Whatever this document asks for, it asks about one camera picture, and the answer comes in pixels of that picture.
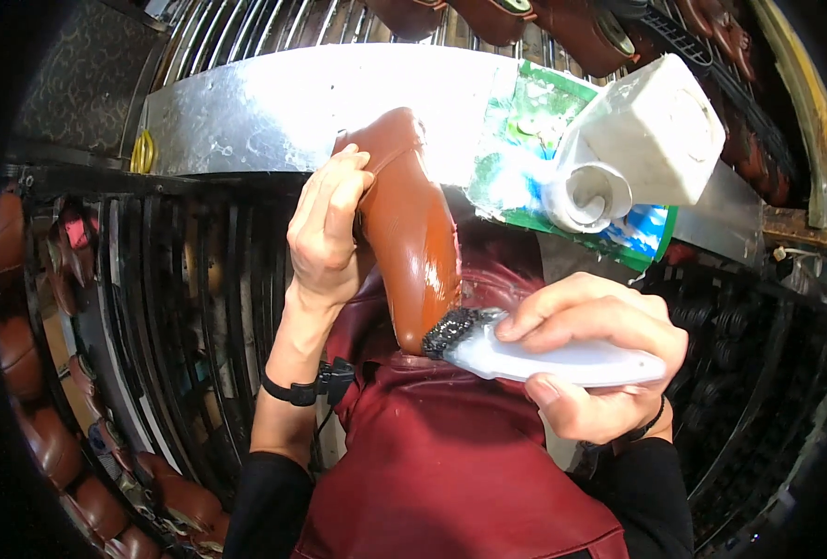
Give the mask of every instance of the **red apron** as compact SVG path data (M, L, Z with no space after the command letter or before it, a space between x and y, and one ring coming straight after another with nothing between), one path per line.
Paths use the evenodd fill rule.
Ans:
M502 242L464 253L464 305L510 308L543 284L537 242L522 236L510 242L506 230ZM618 520L547 454L521 384L397 347L381 279L371 274L327 344L330 360L357 364L336 407L348 452L318 481L294 557L628 556Z

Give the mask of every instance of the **black bracelet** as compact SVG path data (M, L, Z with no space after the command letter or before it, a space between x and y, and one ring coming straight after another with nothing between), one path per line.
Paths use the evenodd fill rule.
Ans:
M285 388L270 380L265 371L261 376L261 386L269 395L293 406L312 406L317 401L318 395L327 395L328 404L334 406L342 400L353 380L354 366L337 357L332 365L320 362L317 378L312 383L306 385L293 383L289 388Z
M615 441L621 442L621 443L633 443L634 441L639 441L644 436L646 436L646 433L648 433L649 430L652 429L652 427L656 423L658 423L659 419L662 419L662 412L663 411L665 411L665 397L664 396L662 396L662 405L658 407L658 413L656 414L656 417L654 417L649 423L647 423L643 427L638 427L637 429L632 429L632 430L628 431L627 433L625 433L624 435L621 435Z

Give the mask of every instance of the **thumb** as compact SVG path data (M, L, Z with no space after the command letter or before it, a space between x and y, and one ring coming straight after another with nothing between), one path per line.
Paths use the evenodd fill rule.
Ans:
M525 391L538 405L547 423L560 438L579 439L581 417L589 406L590 395L580 386L539 373L525 382Z

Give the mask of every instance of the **metal sheet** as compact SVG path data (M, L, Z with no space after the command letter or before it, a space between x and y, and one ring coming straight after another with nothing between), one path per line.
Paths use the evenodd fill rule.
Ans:
M674 237L760 270L764 202L743 178L719 161L695 206L677 210Z
M433 179L468 184L486 102L512 93L518 61L459 48L358 44L230 63L147 98L153 173L312 172L336 133L409 106Z

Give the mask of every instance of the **finger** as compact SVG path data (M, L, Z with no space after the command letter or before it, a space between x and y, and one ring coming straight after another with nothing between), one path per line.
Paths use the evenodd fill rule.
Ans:
M661 358L669 375L681 364L687 332L655 319L618 297L584 302L554 314L522 340L529 352L548 352L573 340L608 340L618 347L643 350Z
M357 144L348 144L343 150L330 157L326 164L310 175L310 178L301 188L299 202L295 207L295 214L289 222L289 235L287 236L295 236L307 222L311 207L313 207L314 201L320 193L324 179L329 176L330 173L335 171L340 162L348 159L349 157L353 157L357 153Z
M534 292L523 300L508 319L497 325L497 338L502 341L519 340L553 314L609 295L619 297L656 319L670 321L668 307L660 297L643 295L612 280L578 272Z
M525 383L557 436L592 443L608 443L636 427L645 415L623 392L594 396L553 375L533 375Z
M327 222L327 210L329 209L329 203L335 193L335 189L352 173L361 171L368 162L369 153L366 151L352 154L350 157L345 157L336 162L333 169L324 176L323 184L320 186L320 192L310 208L308 218L302 226L303 229L323 231Z
M373 185L375 179L376 176L370 171L355 171L335 188L323 226L323 234L327 239L347 243L349 247L354 245L354 212L361 196Z

